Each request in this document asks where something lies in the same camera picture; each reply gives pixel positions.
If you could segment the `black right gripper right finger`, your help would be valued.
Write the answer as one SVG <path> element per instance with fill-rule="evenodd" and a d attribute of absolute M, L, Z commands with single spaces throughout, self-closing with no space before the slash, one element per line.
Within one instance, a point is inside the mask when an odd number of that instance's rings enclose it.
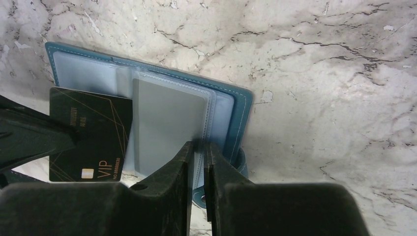
<path fill-rule="evenodd" d="M 255 184 L 215 143 L 205 151 L 207 217 L 215 236 L 367 236 L 359 208 L 342 185 Z"/>

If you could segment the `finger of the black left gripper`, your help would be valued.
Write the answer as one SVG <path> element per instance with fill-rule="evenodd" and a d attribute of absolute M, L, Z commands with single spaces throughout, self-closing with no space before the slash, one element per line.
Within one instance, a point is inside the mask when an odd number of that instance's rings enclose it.
<path fill-rule="evenodd" d="M 74 128 L 0 97 L 0 172 L 75 148 Z"/>

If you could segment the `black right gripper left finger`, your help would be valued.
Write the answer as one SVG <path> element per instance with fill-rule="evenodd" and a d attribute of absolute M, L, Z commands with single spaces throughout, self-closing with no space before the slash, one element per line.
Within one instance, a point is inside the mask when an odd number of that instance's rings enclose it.
<path fill-rule="evenodd" d="M 127 187 L 109 183 L 14 183 L 0 193 L 3 236 L 187 236 L 194 144 Z"/>

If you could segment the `blue card holder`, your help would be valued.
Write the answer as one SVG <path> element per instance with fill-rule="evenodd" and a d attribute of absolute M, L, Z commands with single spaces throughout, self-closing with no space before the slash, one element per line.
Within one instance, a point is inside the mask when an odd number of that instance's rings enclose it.
<path fill-rule="evenodd" d="M 54 87 L 129 98 L 132 100 L 132 105 L 133 79 L 138 76 L 164 79 L 211 93 L 205 137 L 199 142 L 194 141 L 197 149 L 193 160 L 192 199 L 198 206 L 206 207 L 204 143 L 215 143 L 233 167 L 242 174 L 247 174 L 245 157 L 240 144 L 252 104 L 253 96 L 250 91 L 211 79 L 62 43 L 47 42 L 45 48 L 54 75 L 56 84 Z M 134 121 L 132 119 L 122 171 L 136 172 L 134 144 Z"/>

